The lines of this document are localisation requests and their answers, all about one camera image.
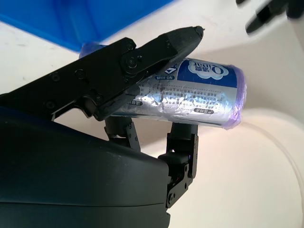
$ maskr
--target cylindrical package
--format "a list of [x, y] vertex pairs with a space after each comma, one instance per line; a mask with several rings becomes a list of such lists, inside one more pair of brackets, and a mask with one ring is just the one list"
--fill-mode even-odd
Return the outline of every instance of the cylindrical package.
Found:
[[243, 72], [187, 58], [139, 84], [141, 93], [115, 115], [233, 128], [246, 99]]

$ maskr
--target blue container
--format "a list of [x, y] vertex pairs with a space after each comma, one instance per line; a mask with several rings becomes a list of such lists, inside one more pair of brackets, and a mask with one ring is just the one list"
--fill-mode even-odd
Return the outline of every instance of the blue container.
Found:
[[1, 0], [0, 20], [80, 51], [172, 0]]

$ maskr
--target white background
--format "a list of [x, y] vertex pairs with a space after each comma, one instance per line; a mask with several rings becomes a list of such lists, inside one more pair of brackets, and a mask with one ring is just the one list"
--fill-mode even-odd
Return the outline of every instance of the white background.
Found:
[[[252, 0], [237, 8], [234, 0], [178, 0], [103, 42], [130, 37], [139, 47], [169, 30], [201, 25], [206, 29], [204, 38], [191, 57], [233, 64], [247, 77], [244, 124], [230, 131], [199, 129], [198, 174], [189, 191], [169, 210], [172, 228], [301, 225], [295, 172], [273, 138], [246, 125], [258, 125], [275, 135], [304, 172], [304, 22], [291, 23], [282, 15], [248, 37], [245, 24], [263, 2]], [[0, 94], [78, 58], [77, 53], [2, 23], [0, 34]], [[106, 139], [104, 123], [86, 119], [78, 110], [57, 121]], [[151, 120], [135, 120], [135, 124], [143, 152], [164, 153], [171, 124]]]

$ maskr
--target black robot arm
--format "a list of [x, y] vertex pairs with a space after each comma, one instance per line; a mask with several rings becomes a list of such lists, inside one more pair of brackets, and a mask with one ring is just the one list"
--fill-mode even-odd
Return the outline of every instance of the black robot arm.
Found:
[[[131, 118], [110, 115], [202, 37], [182, 28], [138, 49], [124, 38], [0, 96], [0, 227], [168, 227], [196, 175], [197, 126], [173, 123], [156, 159], [140, 152]], [[72, 108], [105, 120], [110, 142], [53, 122]]]

